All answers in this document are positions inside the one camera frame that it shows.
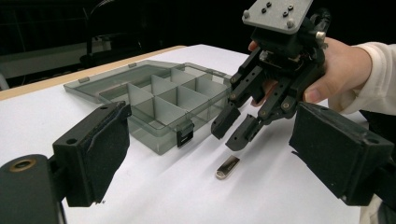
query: transparent gray organizer box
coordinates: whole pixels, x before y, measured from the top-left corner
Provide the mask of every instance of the transparent gray organizer box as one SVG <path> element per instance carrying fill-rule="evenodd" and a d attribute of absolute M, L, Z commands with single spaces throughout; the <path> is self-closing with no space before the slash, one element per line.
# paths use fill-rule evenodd
<path fill-rule="evenodd" d="M 181 147 L 224 108 L 230 76 L 192 63 L 143 61 L 67 83 L 64 88 L 97 104 L 125 101 L 131 135 L 162 155 Z M 210 135 L 206 125 L 200 137 Z"/>

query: silver mounting plate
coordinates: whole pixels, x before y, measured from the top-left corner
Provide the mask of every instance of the silver mounting plate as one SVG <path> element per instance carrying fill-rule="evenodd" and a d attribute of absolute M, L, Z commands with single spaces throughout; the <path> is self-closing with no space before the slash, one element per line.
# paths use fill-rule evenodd
<path fill-rule="evenodd" d="M 242 16 L 244 24 L 282 34 L 295 34 L 313 0 L 257 0 Z"/>

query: black chair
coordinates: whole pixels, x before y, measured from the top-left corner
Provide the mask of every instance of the black chair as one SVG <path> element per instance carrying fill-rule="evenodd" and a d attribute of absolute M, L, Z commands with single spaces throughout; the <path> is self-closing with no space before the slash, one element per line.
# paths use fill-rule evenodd
<path fill-rule="evenodd" d="M 168 27 L 166 6 L 160 1 L 104 0 L 87 22 L 87 53 L 80 57 L 85 68 L 112 63 L 165 48 Z M 92 53 L 92 41 L 110 42 L 111 49 Z"/>

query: white tabletop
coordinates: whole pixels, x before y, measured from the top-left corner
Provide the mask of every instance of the white tabletop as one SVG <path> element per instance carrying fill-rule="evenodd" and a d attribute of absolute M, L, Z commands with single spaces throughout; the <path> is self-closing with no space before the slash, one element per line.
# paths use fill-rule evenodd
<path fill-rule="evenodd" d="M 246 57 L 198 45 L 149 59 L 196 63 L 233 75 Z M 51 156 L 52 143 L 97 106 L 65 92 L 62 85 L 0 101 L 0 165 L 29 154 Z M 193 138 L 162 156 L 131 136 L 102 203 L 69 208 L 64 200 L 68 223 L 359 223 L 360 208 L 336 199 L 291 153 L 294 119 L 262 128 L 241 151 L 228 149 L 224 143 L 247 112 L 257 115 L 249 105 L 241 111 L 223 139 Z M 358 115 L 351 118 L 361 121 Z M 216 179 L 216 170 L 230 155 L 240 163 L 227 179 Z"/>

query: person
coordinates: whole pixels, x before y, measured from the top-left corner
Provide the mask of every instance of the person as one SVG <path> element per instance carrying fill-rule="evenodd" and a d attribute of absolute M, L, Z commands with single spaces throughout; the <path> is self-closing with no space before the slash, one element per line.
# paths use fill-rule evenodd
<path fill-rule="evenodd" d="M 344 114 L 364 110 L 361 113 L 368 118 L 370 128 L 385 133 L 380 135 L 395 143 L 396 44 L 367 42 L 349 46 L 329 37 L 325 42 L 325 75 L 304 91 L 303 100 L 315 104 L 328 99 L 330 109 Z M 251 42 L 248 49 L 257 47 Z M 264 90 L 271 91 L 275 84 L 263 83 Z M 252 102 L 255 106 L 262 103 Z M 368 223 L 396 223 L 396 213 L 374 196 L 370 205 L 361 209 L 361 224 Z"/>

